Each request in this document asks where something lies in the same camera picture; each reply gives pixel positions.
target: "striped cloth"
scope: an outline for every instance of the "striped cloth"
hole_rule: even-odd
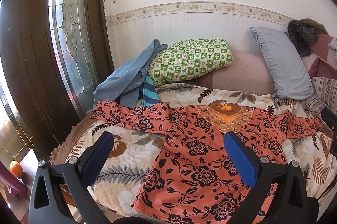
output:
[[[317,97],[333,113],[337,114],[337,80],[325,77],[313,77],[311,81]]]
[[[322,119],[321,112],[324,107],[327,107],[326,103],[317,98],[316,94],[313,94],[310,98],[306,99],[305,103],[315,118]]]
[[[149,76],[149,73],[146,74],[144,87],[143,87],[143,100],[142,106],[151,106],[160,102],[156,89],[154,88],[153,81]]]

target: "light blue pillow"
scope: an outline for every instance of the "light blue pillow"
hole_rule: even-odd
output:
[[[286,32],[268,27],[250,27],[273,78],[276,98],[305,100],[314,94],[301,57]]]

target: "pillow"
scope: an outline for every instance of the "pillow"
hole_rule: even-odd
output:
[[[191,39],[169,46],[151,62],[154,86],[191,80],[230,66],[233,56],[226,40]]]
[[[275,93],[273,79],[261,53],[241,50],[232,50],[232,53],[235,59],[229,68],[221,68],[197,78],[197,85],[258,96]]]
[[[309,74],[286,32],[250,27],[274,81],[278,99],[305,100],[314,94]]]

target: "floral shirt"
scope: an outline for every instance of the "floral shirt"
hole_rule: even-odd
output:
[[[260,157],[286,163],[281,141],[321,131],[319,119],[280,115],[218,100],[208,106],[171,108],[166,103],[130,108],[98,102],[92,118],[148,133],[165,135],[133,208],[169,223],[226,223],[250,191],[223,147],[234,131]],[[272,185],[255,223],[265,216],[276,190]]]

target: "blue towel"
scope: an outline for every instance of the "blue towel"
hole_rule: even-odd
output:
[[[159,40],[154,39],[137,58],[117,68],[103,83],[97,86],[94,91],[93,108],[100,100],[115,101],[119,96],[121,105],[135,107],[139,96],[139,87],[145,80],[150,63],[159,52],[167,47],[168,45],[161,45]]]
[[[158,94],[149,73],[147,73],[144,81],[142,106],[151,106],[158,102]]]

